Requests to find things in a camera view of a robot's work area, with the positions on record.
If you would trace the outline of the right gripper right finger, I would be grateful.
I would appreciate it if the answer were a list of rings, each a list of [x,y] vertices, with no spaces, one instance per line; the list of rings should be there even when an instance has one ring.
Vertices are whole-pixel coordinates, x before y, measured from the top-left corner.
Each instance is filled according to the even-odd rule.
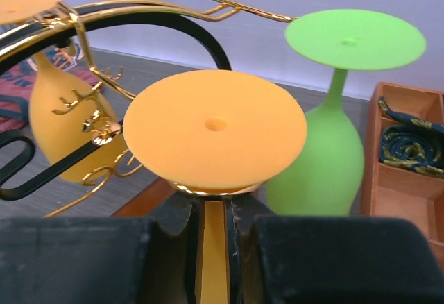
[[[442,303],[443,273],[404,219],[291,217],[225,201],[232,303]]]

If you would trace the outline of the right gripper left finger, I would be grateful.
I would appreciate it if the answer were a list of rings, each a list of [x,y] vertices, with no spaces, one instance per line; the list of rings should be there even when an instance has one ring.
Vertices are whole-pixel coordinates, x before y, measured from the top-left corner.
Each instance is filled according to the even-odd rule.
[[[201,204],[143,217],[1,221],[2,303],[193,303]]]

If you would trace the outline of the orange goblet back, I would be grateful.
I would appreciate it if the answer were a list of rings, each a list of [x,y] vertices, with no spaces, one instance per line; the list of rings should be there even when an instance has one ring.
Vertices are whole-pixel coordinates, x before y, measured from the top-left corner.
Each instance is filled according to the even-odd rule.
[[[140,92],[123,123],[130,152],[148,170],[204,200],[195,298],[227,303],[224,198],[257,189],[300,154],[307,123],[283,88],[250,74],[197,70]]]

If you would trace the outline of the orange goblet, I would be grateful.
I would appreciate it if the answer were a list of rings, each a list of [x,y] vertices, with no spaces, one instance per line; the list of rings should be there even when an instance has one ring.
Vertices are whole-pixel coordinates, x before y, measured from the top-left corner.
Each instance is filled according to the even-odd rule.
[[[148,170],[204,200],[195,298],[227,303],[224,198],[257,189],[300,154],[307,123],[283,88],[250,74],[197,70],[140,92],[123,123],[130,152]]]
[[[84,24],[63,0],[1,0],[1,22],[24,22],[55,9],[62,22],[76,28],[82,47],[88,45]],[[121,126],[100,84],[90,85],[56,67],[43,51],[33,55],[36,80],[28,105],[31,130],[50,164],[55,164],[91,142],[96,151],[61,173],[73,183],[90,185],[113,174],[115,160],[126,150]]]

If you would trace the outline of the green goblet back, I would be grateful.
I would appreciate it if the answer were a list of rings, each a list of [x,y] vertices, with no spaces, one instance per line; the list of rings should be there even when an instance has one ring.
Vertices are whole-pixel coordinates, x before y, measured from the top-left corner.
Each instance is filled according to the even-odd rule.
[[[266,201],[281,215],[345,216],[364,174],[361,137],[343,109],[349,71],[384,71],[411,64],[426,49],[409,22],[362,9],[331,9],[293,20],[285,31],[301,56],[332,67],[327,95],[307,111],[307,139],[295,161],[266,184]]]

